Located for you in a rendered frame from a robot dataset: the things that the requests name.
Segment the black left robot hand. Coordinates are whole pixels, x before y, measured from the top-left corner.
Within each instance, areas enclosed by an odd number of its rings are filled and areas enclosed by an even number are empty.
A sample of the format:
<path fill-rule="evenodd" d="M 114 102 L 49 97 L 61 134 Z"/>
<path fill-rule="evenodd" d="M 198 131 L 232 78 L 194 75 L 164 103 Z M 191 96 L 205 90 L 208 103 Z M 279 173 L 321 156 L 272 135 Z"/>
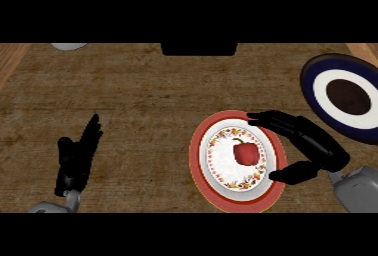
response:
<path fill-rule="evenodd" d="M 58 140 L 59 171 L 55 195 L 59 197 L 70 191 L 81 192 L 86 188 L 102 134 L 99 115 L 93 114 L 80 140 L 74 142 L 70 137 L 61 137 Z"/>

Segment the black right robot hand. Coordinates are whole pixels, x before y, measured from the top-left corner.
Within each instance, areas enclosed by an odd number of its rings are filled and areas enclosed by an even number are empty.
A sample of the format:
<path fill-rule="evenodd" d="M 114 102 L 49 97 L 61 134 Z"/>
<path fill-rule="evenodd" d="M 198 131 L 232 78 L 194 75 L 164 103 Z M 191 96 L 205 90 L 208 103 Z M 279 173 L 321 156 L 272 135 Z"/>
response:
<path fill-rule="evenodd" d="M 350 162 L 350 154 L 328 132 L 304 117 L 278 110 L 247 113 L 248 125 L 259 126 L 288 138 L 306 161 L 297 161 L 284 169 L 272 171 L 269 179 L 295 185 L 318 176 L 325 170 L 337 173 Z"/>

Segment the red bell pepper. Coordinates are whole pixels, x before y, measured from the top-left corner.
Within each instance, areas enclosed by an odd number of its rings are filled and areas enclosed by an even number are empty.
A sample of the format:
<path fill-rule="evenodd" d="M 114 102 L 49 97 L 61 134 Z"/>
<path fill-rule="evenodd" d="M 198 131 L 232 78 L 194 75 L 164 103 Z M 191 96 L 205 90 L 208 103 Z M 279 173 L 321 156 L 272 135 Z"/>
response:
<path fill-rule="evenodd" d="M 233 156 L 239 165 L 253 166 L 259 163 L 259 147 L 254 143 L 236 138 L 239 144 L 233 145 Z"/>

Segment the navy and white plate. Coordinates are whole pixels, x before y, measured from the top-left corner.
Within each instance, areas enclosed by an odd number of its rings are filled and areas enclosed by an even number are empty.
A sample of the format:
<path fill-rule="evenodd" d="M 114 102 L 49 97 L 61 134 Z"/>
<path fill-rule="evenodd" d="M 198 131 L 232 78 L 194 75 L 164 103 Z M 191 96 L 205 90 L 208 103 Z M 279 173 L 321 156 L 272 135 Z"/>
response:
<path fill-rule="evenodd" d="M 322 54 L 303 66 L 300 86 L 326 125 L 350 139 L 378 145 L 378 68 L 350 55 Z"/>

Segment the red-rimmed floral plate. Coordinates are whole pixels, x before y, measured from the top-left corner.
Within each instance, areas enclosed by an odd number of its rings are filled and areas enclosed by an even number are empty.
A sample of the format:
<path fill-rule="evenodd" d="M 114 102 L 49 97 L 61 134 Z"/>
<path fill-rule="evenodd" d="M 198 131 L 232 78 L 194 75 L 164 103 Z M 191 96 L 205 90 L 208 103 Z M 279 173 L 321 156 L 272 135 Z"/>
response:
<path fill-rule="evenodd" d="M 259 147 L 253 166 L 235 160 L 236 138 Z M 287 166 L 287 154 L 278 135 L 248 125 L 245 112 L 222 111 L 202 121 L 192 136 L 189 166 L 202 196 L 225 212 L 263 212 L 276 203 L 285 184 L 272 181 L 269 174 Z"/>

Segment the pale grey round object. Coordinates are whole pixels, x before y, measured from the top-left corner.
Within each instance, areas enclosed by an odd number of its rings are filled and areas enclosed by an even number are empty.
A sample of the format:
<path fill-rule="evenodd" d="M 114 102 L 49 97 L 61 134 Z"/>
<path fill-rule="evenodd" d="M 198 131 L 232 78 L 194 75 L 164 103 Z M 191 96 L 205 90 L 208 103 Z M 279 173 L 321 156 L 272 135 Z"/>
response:
<path fill-rule="evenodd" d="M 52 43 L 52 46 L 62 51 L 77 50 L 86 45 L 87 43 Z"/>

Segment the black box-shaped appliance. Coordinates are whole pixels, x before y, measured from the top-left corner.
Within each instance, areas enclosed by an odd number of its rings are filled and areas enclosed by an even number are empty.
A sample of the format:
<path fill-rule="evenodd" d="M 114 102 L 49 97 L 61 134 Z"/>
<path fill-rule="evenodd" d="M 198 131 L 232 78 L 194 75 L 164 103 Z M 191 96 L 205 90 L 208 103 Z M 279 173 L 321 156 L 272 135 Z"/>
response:
<path fill-rule="evenodd" d="M 236 43 L 163 43 L 166 56 L 232 56 L 236 52 Z"/>

